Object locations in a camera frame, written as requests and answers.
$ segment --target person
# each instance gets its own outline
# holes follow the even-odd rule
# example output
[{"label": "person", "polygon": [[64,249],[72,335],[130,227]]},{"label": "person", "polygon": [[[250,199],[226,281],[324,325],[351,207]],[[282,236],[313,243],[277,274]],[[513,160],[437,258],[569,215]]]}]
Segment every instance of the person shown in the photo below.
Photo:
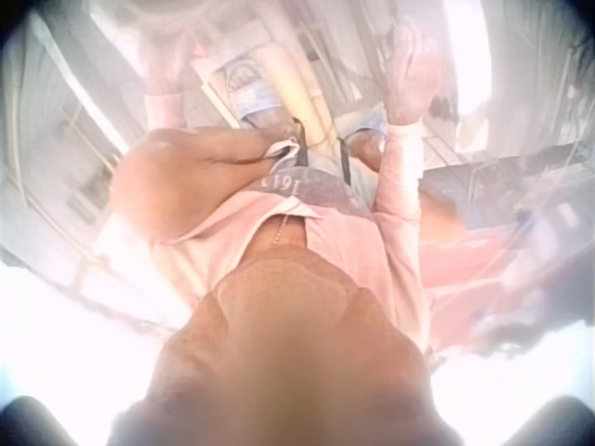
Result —
[{"label": "person", "polygon": [[[244,72],[237,89],[252,84]],[[371,205],[323,161],[299,161],[290,123],[271,124],[280,111],[249,114],[266,128],[160,129],[119,164],[114,211],[193,313],[111,446],[460,444],[434,407],[423,354],[421,118],[444,64],[414,23],[395,33],[387,76]]]}]

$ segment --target pink shirt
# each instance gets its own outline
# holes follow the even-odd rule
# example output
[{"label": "pink shirt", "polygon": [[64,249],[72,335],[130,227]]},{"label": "pink shirt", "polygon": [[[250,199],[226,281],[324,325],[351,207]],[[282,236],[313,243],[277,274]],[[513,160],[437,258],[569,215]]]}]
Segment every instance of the pink shirt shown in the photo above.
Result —
[{"label": "pink shirt", "polygon": [[[165,124],[176,121],[168,117]],[[430,308],[418,264],[421,132],[421,123],[389,126],[371,211],[341,178],[308,167],[281,169],[236,193],[180,240],[153,246],[153,260],[192,305],[238,266],[267,218],[303,216],[308,249],[369,288],[423,351]]]}]

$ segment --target sleeve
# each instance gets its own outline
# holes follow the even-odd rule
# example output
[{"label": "sleeve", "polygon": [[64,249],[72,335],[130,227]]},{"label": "sleeve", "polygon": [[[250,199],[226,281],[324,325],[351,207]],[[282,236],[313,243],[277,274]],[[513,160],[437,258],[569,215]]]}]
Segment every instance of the sleeve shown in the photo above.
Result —
[{"label": "sleeve", "polygon": [[422,123],[389,125],[378,174],[374,215],[385,244],[397,327],[425,351],[430,340],[430,303],[419,275],[417,192],[423,175]]},{"label": "sleeve", "polygon": [[145,95],[145,110],[149,131],[157,128],[186,127],[184,94],[181,92],[162,96]]}]

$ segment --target clothing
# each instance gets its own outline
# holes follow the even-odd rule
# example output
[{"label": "clothing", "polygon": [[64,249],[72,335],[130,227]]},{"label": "clothing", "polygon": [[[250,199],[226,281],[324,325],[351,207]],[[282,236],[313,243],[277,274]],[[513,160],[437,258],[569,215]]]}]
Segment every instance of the clothing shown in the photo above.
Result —
[{"label": "clothing", "polygon": [[371,211],[341,178],[314,167],[280,168],[233,195],[175,243],[155,244],[153,260],[194,308],[238,266],[262,222],[278,214],[303,216],[308,249],[370,289],[423,351],[430,309],[418,265],[421,132],[421,123],[389,126]]}]

